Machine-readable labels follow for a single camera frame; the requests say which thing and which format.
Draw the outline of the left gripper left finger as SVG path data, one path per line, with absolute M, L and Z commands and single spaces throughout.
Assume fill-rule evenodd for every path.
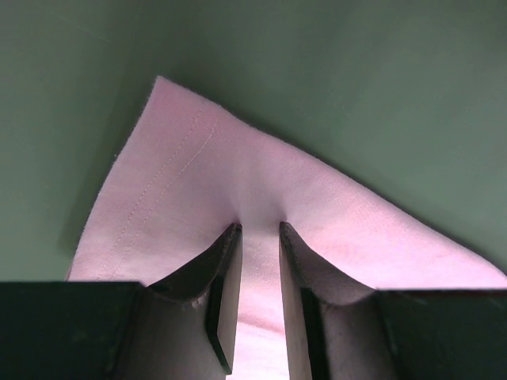
M 201 254 L 146 288 L 120 379 L 225 379 L 234 363 L 242 228 L 229 225 Z

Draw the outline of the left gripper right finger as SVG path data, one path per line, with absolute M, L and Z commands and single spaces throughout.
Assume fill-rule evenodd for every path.
M 280 281 L 291 379 L 396 379 L 375 290 L 279 225 Z

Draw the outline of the pink t shirt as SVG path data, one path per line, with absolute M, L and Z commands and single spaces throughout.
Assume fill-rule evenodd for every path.
M 234 379 L 289 376 L 279 225 L 374 288 L 503 288 L 487 260 L 345 174 L 157 78 L 93 205 L 69 279 L 151 284 L 233 222 L 243 262 Z

